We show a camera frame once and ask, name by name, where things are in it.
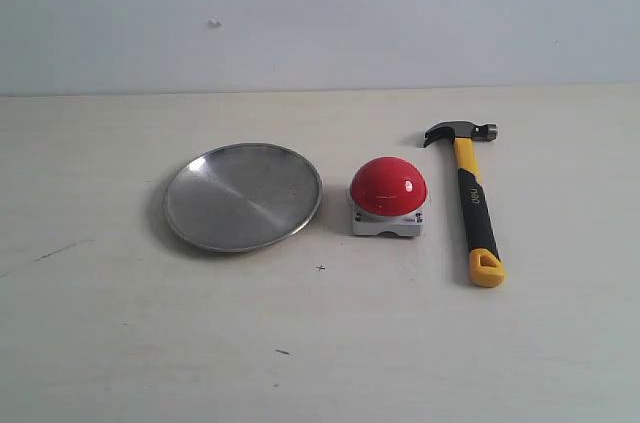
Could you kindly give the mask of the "yellow black claw hammer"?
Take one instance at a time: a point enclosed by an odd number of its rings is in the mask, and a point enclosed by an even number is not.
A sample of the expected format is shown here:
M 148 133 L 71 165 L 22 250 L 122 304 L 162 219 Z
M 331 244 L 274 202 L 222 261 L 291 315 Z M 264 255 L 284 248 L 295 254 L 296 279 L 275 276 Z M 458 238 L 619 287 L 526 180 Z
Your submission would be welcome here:
M 476 125 L 468 121 L 441 122 L 424 133 L 423 146 L 439 140 L 452 144 L 465 236 L 468 246 L 469 277 L 479 287 L 496 288 L 506 277 L 482 186 L 475 142 L 492 142 L 497 138 L 495 124 Z

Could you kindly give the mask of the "red dome push button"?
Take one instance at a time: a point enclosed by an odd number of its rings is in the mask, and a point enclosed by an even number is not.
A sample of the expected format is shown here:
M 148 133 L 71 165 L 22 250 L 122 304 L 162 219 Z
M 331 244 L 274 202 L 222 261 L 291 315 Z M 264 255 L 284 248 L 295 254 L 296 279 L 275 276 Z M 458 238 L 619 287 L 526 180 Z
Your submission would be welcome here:
M 354 235 L 416 238 L 422 234 L 429 190 L 422 173 L 409 161 L 370 160 L 354 175 L 348 196 Z

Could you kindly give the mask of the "round steel plate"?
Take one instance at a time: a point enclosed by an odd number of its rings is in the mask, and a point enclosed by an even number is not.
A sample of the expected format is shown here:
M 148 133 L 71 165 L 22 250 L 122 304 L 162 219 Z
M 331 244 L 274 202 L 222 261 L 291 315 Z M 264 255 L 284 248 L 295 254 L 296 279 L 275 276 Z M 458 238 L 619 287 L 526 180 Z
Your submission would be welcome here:
M 322 180 L 299 153 L 270 143 L 210 150 L 168 183 L 162 209 L 168 227 L 203 251 L 244 253 L 302 230 L 322 202 Z

